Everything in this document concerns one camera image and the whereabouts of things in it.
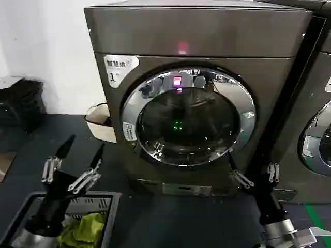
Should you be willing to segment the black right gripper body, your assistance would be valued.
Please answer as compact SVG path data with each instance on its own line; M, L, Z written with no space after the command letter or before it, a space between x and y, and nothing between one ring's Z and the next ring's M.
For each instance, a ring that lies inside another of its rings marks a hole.
M260 224L267 225L286 220L288 213L273 194L274 183L269 181L269 174L259 174L254 184L252 195L260 211Z

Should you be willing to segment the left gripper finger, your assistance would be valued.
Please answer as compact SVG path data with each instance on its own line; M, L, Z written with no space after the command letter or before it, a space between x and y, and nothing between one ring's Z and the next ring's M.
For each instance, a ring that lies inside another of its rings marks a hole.
M101 177L99 169L103 163L104 144L101 144L94 155L89 170L85 171L79 178L68 186L70 194L86 193Z
M60 145L55 155L46 159L41 176L41 182L44 184L51 184L54 181L55 171L61 169L62 161L70 152L71 146L76 136L71 135L64 143Z

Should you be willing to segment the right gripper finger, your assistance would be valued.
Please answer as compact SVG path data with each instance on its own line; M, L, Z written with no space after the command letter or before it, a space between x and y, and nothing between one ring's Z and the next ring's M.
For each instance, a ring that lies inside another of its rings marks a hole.
M280 166L278 163L270 162L267 167L267 172L269 174L268 180L270 183L279 183Z
M251 190L255 187L254 182L249 180L244 174L242 174L238 169L237 166L231 156L228 154L228 161L231 167L231 172L229 173L229 178L234 181L239 188L244 188L245 190Z

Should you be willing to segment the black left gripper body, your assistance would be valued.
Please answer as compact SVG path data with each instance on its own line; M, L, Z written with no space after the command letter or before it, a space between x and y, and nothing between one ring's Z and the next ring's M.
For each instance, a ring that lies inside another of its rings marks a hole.
M53 181L46 184L46 196L36 214L28 219L27 230L33 234L60 234L62 221L71 200L81 196L68 191L77 177L62 171L55 171Z

